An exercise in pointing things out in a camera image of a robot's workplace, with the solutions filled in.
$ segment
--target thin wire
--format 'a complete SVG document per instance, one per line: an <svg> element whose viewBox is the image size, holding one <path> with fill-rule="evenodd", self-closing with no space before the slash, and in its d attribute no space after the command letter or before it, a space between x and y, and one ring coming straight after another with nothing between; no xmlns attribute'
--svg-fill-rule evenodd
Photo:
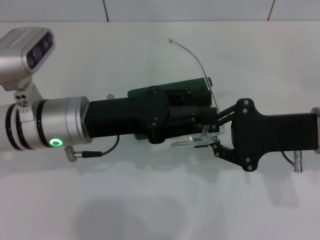
<svg viewBox="0 0 320 240"><path fill-rule="evenodd" d="M211 88L211 85L210 85L210 81L209 81L209 79L208 79L208 77L207 77L207 74L206 74L206 72L205 72L205 69L204 69L204 67L202 66L202 64L201 64L201 62L199 61L199 59L198 59L198 58L196 57L196 55L194 55L189 49L187 49L186 47L184 47L184 46L182 46L181 44L177 43L177 42L174 41L173 39L168 38L168 40L169 40L169 43L171 43L171 44L172 44L172 43L175 43L175 44L179 45L180 47L182 47L183 49L187 50L187 51L188 51L189 53L191 53L191 54L195 57L195 59L198 61L198 63L200 64L200 66L201 66L201 68L202 68L202 71L203 71L203 73L204 73L206 84L207 84L209 90L211 91L211 94L212 94L214 103L215 103L215 105L216 105L217 113L220 113L220 110L219 110L219 107L218 107L218 104L217 104L216 97L215 97L214 92L212 91L212 88Z"/></svg>
<svg viewBox="0 0 320 240"><path fill-rule="evenodd" d="M283 151L282 151L281 153L282 153L283 157L285 158L285 160L288 161L288 163L290 163L291 165L294 164L294 163L287 157L287 155L286 155Z"/></svg>
<svg viewBox="0 0 320 240"><path fill-rule="evenodd" d="M113 145L108 151L103 152L103 153L102 153L102 156L107 155L107 154L110 153L113 149L115 149L116 146L117 146L118 143L119 143L119 140L120 140L120 136L117 135L117 136L116 136L116 141L115 141L114 145Z"/></svg>

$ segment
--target robotic arm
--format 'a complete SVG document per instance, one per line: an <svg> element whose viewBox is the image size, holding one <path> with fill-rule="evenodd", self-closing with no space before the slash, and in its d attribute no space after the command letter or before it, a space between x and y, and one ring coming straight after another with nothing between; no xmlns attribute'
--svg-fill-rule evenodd
<svg viewBox="0 0 320 240"><path fill-rule="evenodd" d="M197 84L186 81L175 87L165 84L132 90L127 98L43 99L32 75L54 47L48 28L16 28L0 39L0 84L15 91L15 103L0 106L0 151L63 146L68 160L74 162L79 157L102 156L98 151L74 151L74 145L91 143L93 138L139 134L160 144L168 138L205 133L213 136L211 141L200 142L196 148L211 146L216 157L252 172L268 152L319 148L319 108L311 113L265 116L245 98L217 112L211 107L210 91L201 85L204 78L197 79ZM232 122L234 149L221 145L217 137L227 122ZM295 170L301 172L301 156L296 159Z"/></svg>

